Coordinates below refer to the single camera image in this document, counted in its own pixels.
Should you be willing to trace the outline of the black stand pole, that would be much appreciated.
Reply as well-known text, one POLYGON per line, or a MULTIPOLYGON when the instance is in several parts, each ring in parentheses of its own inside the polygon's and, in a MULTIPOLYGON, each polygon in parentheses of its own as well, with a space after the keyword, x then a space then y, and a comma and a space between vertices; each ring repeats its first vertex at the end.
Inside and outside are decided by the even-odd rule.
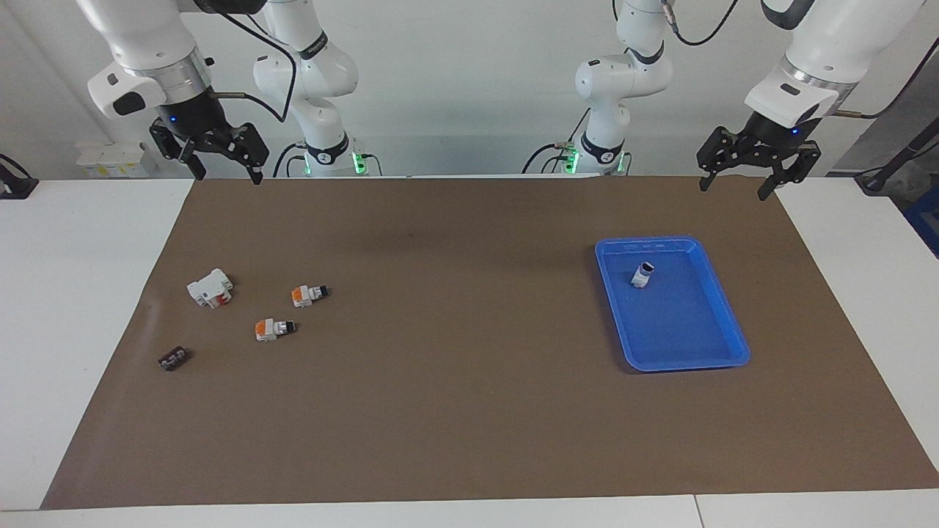
POLYGON ((932 148, 939 147, 939 116, 937 116, 888 163, 862 171, 855 176, 855 182, 866 195, 881 194, 886 183, 909 161, 929 153, 932 148))

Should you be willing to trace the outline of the brown table mat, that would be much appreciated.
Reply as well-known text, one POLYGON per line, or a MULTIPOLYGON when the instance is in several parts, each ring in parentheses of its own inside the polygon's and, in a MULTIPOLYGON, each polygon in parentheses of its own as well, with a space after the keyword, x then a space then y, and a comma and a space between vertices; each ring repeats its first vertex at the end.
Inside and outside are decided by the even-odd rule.
POLYGON ((192 184, 45 509, 939 488, 778 199, 722 177, 192 184), (751 349, 642 374, 594 247, 691 236, 751 349), (231 301, 186 287, 220 268, 231 301), (331 295, 295 308, 299 285, 331 295), (296 333, 256 341, 259 320, 296 333), (158 358, 181 345, 173 372, 158 358))

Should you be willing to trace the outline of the blue plastic tray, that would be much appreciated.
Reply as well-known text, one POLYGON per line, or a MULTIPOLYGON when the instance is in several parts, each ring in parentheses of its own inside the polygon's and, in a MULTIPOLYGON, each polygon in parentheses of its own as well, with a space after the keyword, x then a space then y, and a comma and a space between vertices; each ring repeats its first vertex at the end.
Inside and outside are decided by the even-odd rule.
POLYGON ((690 236, 604 238, 594 247, 621 351, 643 373, 725 369, 750 348, 704 245, 690 236), (645 288, 630 280, 655 267, 645 288))

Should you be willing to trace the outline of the black clamp mount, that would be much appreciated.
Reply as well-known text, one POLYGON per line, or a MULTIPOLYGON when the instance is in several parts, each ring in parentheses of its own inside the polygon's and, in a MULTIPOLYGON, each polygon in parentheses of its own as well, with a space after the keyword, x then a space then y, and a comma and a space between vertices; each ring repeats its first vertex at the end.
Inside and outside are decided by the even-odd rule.
POLYGON ((23 165, 0 153, 0 200, 23 200, 40 183, 33 178, 23 165))

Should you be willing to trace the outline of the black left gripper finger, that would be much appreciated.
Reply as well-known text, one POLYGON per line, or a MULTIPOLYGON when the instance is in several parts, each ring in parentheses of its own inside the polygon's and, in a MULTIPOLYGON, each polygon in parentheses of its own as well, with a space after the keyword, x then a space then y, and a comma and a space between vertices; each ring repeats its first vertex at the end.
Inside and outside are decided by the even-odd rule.
POLYGON ((772 155, 766 160, 770 161, 769 167, 772 174, 766 178, 758 190, 758 198, 761 201, 768 200, 781 186, 789 183, 802 183, 821 157, 822 151, 816 141, 807 141, 792 151, 792 154, 794 154, 794 160, 788 167, 783 166, 781 154, 772 155))
POLYGON ((706 172, 706 175, 700 179, 701 191, 708 191, 720 172, 741 164, 739 150, 741 139, 745 139, 744 134, 731 133, 728 129, 719 126, 705 140, 695 154, 698 167, 706 172))

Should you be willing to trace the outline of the white background box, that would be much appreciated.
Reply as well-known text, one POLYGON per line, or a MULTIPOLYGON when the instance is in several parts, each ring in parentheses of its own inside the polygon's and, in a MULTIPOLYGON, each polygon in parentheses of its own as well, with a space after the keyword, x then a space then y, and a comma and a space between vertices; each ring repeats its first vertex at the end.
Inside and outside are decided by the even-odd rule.
POLYGON ((152 178, 157 164, 141 142, 77 142, 75 164, 88 178, 152 178))

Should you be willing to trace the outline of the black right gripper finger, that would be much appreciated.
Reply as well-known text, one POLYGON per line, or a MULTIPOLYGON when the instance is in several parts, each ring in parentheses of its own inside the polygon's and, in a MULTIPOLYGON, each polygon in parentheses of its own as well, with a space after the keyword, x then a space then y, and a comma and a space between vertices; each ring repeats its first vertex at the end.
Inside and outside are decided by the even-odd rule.
POLYGON ((261 184, 269 149, 255 124, 245 122, 238 127, 216 128, 213 134, 219 153, 244 167, 252 184, 261 184))
POLYGON ((195 146, 197 145, 194 141, 186 139, 182 144, 179 143, 179 139, 164 123, 152 123, 150 125, 150 136, 164 159, 177 161, 179 164, 185 165, 195 180, 204 180, 207 169, 195 154, 195 146))

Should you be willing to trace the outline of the blue background box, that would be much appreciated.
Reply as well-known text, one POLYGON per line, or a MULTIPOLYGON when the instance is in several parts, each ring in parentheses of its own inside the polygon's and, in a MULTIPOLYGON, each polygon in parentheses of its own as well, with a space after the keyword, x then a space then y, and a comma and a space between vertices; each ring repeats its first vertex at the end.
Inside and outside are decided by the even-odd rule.
POLYGON ((902 215, 939 260, 939 185, 906 207, 902 215))

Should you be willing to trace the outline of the white red circuit breaker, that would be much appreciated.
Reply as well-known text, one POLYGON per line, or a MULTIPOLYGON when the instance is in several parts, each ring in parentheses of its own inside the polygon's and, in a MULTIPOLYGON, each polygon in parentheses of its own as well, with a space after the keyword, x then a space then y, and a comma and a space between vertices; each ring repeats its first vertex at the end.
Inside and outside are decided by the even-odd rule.
POLYGON ((187 285, 186 290, 201 307, 215 309, 231 301, 233 282, 220 268, 214 268, 202 279, 187 285))

